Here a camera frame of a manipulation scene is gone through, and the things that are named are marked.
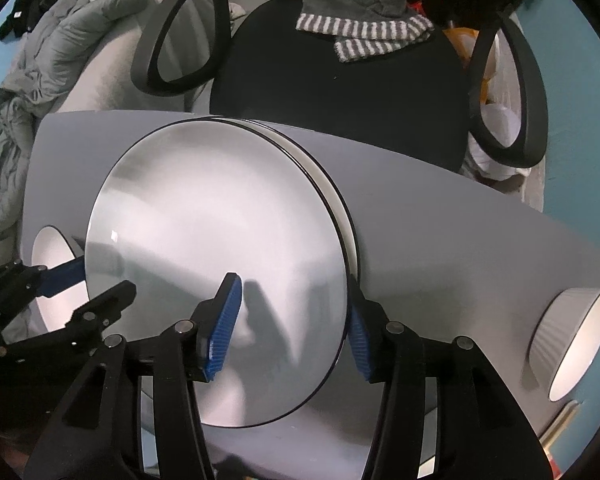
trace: bolt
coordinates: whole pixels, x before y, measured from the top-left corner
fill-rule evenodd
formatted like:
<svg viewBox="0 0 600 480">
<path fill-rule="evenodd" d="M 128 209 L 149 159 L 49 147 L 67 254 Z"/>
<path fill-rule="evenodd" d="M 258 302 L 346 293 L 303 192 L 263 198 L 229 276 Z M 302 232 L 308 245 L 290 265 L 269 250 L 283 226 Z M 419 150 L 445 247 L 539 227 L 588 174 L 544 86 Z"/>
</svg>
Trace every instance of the bolt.
<svg viewBox="0 0 600 480">
<path fill-rule="evenodd" d="M 177 333 L 184 334 L 193 328 L 193 323 L 189 319 L 183 319 L 182 321 L 177 322 L 173 327 Z"/>
<path fill-rule="evenodd" d="M 471 348 L 474 347 L 474 340 L 463 335 L 463 336 L 460 336 L 458 339 L 456 339 L 456 344 L 462 350 L 471 350 Z"/>
<path fill-rule="evenodd" d="M 386 324 L 386 331 L 390 334 L 401 334 L 404 332 L 404 325 L 399 321 L 390 321 Z"/>
<path fill-rule="evenodd" d="M 122 343 L 122 336 L 120 334 L 111 334 L 104 339 L 104 345 L 108 348 L 118 346 L 120 343 Z"/>
</svg>

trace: black chair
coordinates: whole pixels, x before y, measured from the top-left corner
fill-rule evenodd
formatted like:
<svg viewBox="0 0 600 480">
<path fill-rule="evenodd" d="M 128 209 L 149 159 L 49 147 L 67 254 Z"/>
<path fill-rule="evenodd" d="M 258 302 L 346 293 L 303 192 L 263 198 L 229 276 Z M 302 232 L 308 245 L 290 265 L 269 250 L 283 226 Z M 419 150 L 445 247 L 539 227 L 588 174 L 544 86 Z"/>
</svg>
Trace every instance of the black chair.
<svg viewBox="0 0 600 480">
<path fill-rule="evenodd" d="M 210 112 L 272 121 L 358 140 L 459 171 L 472 132 L 484 151 L 508 166 L 530 168 L 546 151 L 546 95 L 538 64 L 517 26 L 494 17 L 478 36 L 464 69 L 438 28 L 432 38 L 391 54 L 340 63 L 333 37 L 295 28 L 302 0 L 271 0 L 254 10 L 231 38 L 228 1 L 214 0 L 216 36 L 200 70 L 164 81 L 157 58 L 186 0 L 163 0 L 138 43 L 132 80 L 144 92 L 175 95 L 215 78 Z M 516 63 L 522 127 L 505 147 L 480 113 L 480 86 L 498 30 Z"/>
</svg>

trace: chair armrest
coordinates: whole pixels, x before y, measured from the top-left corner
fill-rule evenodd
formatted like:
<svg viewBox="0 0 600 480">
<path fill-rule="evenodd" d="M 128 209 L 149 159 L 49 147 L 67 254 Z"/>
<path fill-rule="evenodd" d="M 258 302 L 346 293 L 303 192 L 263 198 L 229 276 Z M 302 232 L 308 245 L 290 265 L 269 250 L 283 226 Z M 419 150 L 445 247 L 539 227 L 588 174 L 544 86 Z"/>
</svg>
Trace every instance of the chair armrest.
<svg viewBox="0 0 600 480">
<path fill-rule="evenodd" d="M 513 54 L 520 85 L 520 132 L 510 146 L 503 146 L 482 120 L 480 88 L 487 58 L 502 29 Z M 480 30 L 468 67 L 470 131 L 493 160 L 514 168 L 532 168 L 546 152 L 549 119 L 540 67 L 522 31 L 504 14 Z"/>
<path fill-rule="evenodd" d="M 165 81 L 158 70 L 158 56 L 171 23 L 187 0 L 163 0 L 155 8 L 142 31 L 131 64 L 131 81 L 140 91 L 156 96 L 183 94 L 212 79 L 231 43 L 231 21 L 228 0 L 213 0 L 215 37 L 207 62 L 191 74 Z"/>
</svg>

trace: gray table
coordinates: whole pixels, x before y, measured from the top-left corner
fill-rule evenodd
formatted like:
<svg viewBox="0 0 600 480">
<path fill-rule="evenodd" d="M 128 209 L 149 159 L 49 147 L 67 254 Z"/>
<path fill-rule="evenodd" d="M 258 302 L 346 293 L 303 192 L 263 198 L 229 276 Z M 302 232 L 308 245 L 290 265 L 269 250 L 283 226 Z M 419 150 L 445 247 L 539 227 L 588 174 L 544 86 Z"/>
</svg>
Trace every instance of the gray table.
<svg viewBox="0 0 600 480">
<path fill-rule="evenodd" d="M 31 156 L 22 256 L 45 225 L 84 240 L 97 193 L 120 156 L 150 131 L 190 114 L 72 112 L 47 116 Z M 279 126 L 331 175 L 350 209 L 362 287 L 391 319 L 421 336 L 474 338 L 534 429 L 561 404 L 536 383 L 526 352 L 544 309 L 562 290 L 600 286 L 600 250 L 494 190 L 351 140 Z M 302 408 L 259 428 L 206 428 L 216 460 L 232 454 L 257 474 L 359 479 L 381 386 L 359 377 L 348 346 Z"/>
</svg>

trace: black chair seat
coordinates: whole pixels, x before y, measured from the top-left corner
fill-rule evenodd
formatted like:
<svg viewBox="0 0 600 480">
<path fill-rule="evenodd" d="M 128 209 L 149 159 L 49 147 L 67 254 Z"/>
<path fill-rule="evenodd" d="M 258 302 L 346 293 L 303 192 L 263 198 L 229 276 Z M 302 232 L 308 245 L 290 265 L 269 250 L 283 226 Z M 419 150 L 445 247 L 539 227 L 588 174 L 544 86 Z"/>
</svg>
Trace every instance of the black chair seat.
<svg viewBox="0 0 600 480">
<path fill-rule="evenodd" d="M 341 63 L 333 37 L 295 29 L 301 7 L 302 0 L 271 0 L 247 17 L 216 74 L 211 113 L 317 130 L 458 171 L 468 80 L 442 31 Z"/>
</svg>

